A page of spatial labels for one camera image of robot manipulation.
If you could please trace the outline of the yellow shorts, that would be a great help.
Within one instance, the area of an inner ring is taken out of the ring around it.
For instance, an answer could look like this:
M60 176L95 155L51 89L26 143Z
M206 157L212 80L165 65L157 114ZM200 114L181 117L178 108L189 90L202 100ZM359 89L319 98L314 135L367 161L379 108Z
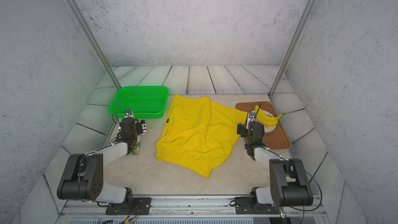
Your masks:
M239 139L237 126L245 123L247 115L209 97L175 95L155 145L156 159L210 178L212 170L230 156Z

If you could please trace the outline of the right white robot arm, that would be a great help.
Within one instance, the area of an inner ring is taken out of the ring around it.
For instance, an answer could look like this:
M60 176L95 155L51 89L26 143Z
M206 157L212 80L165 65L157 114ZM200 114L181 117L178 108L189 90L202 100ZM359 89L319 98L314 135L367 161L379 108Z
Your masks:
M252 160L269 170L269 186L253 188L250 206L274 205L276 207L311 206L314 198L307 172L300 159L285 159L263 142L264 125L251 111L246 122L237 125L237 134L245 138L245 149Z

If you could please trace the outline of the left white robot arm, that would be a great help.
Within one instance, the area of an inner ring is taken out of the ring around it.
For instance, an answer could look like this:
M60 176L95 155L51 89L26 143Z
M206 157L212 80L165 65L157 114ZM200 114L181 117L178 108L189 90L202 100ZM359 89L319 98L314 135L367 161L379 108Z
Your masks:
M57 188L61 200L95 201L122 204L128 201L129 189L104 182L104 168L118 158L130 155L137 148L141 135L147 131L145 120L138 120L131 110L118 121L119 132L114 142L88 153L68 158Z

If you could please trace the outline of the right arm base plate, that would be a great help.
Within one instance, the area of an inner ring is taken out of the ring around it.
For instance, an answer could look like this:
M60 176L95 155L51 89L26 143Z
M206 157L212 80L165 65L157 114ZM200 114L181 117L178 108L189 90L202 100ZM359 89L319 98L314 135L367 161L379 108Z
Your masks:
M279 210L272 204L258 203L250 197L235 197L230 202L238 215L278 215Z

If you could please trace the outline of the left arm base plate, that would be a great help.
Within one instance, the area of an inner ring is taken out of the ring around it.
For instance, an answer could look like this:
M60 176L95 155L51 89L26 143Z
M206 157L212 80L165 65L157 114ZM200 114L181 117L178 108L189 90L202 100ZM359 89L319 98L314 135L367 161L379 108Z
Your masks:
M128 197L123 203L111 203L106 215L149 215L151 198Z

